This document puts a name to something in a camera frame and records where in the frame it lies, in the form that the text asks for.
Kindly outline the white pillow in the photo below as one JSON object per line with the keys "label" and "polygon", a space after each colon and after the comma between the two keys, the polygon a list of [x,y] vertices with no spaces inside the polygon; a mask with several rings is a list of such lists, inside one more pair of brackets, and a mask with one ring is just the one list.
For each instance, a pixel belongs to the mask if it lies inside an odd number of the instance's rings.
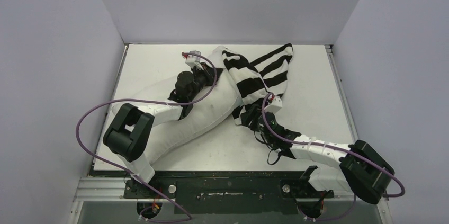
{"label": "white pillow", "polygon": [[[170,150],[195,139],[216,127],[241,104],[241,98],[230,74],[223,64],[223,46],[217,47],[209,56],[212,68],[223,72],[214,87],[205,87],[193,101],[193,109],[187,117],[166,122],[152,128],[144,151],[151,167],[153,163]],[[135,93],[124,103],[137,107],[163,104],[174,89],[176,77],[150,85]],[[114,116],[122,104],[112,106]]]}

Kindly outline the black white striped pillowcase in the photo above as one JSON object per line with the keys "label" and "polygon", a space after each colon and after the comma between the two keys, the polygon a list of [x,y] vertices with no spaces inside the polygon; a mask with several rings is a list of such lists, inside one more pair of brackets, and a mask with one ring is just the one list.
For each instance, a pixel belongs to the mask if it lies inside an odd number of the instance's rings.
{"label": "black white striped pillowcase", "polygon": [[221,53],[241,98],[241,104],[232,112],[235,125],[241,126],[241,115],[252,105],[261,105],[267,93],[283,97],[288,86],[289,63],[294,57],[292,44],[287,43],[253,61],[228,48],[223,48]]}

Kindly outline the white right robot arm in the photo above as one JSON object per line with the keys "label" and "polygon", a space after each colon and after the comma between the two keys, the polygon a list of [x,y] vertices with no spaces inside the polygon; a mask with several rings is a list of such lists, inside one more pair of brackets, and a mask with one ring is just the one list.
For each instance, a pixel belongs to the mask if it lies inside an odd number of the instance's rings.
{"label": "white right robot arm", "polygon": [[310,160],[333,168],[327,172],[315,169],[303,178],[299,187],[304,195],[346,191],[370,204],[378,204],[385,196],[394,169],[367,142],[338,144],[311,138],[281,126],[273,113],[262,113],[259,106],[241,114],[240,118],[242,126],[258,132],[259,142],[279,157]]}

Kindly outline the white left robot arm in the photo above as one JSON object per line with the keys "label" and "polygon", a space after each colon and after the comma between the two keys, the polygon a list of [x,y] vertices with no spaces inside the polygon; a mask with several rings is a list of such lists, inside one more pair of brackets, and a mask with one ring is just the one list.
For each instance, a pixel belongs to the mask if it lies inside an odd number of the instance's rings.
{"label": "white left robot arm", "polygon": [[163,104],[137,107],[124,103],[107,128],[103,143],[121,157],[131,176],[137,180],[138,191],[150,198],[158,192],[158,182],[152,179],[155,170],[144,154],[153,127],[181,120],[192,111],[193,101],[205,87],[214,87],[222,68],[205,63],[178,74],[174,89]]}

